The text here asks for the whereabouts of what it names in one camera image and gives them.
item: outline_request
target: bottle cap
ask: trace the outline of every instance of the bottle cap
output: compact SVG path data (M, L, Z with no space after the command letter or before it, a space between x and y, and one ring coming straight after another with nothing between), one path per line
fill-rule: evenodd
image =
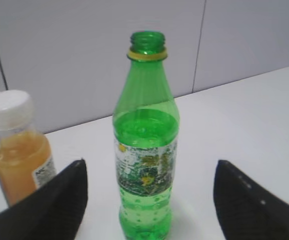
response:
M0 131L20 128L33 120L34 106L30 95L21 90L0 92Z

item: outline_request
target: bottle neck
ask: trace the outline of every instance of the bottle neck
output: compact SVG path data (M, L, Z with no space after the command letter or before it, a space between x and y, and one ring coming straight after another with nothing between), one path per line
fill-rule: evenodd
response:
M32 138L36 136L37 131L33 122L9 130L0 130L0 146L4 147L6 140L13 137L20 138L24 134L29 134Z

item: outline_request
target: bottle label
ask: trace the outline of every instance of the bottle label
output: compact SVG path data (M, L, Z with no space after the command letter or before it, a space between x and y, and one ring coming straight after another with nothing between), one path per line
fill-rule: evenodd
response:
M53 157L50 156L44 164L39 166L32 172L32 178L36 188L40 188L56 176L56 168L54 165Z
M114 141L116 175L131 194L152 196L168 189L174 179L177 139L161 147L133 147Z

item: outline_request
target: green soda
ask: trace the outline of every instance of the green soda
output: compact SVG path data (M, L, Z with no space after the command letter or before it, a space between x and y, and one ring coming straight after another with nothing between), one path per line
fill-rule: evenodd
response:
M165 75L165 37L135 32L131 68L113 113L119 220L127 240L163 240L172 220L179 112Z

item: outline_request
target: table surface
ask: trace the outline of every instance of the table surface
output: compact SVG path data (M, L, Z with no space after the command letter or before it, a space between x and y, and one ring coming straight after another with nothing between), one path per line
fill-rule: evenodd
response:
M214 202L219 159L289 203L289 67L176 99L181 124L169 240L224 240ZM77 240L123 240L112 118L47 134L58 171L85 158L89 201ZM6 203L0 190L0 211Z

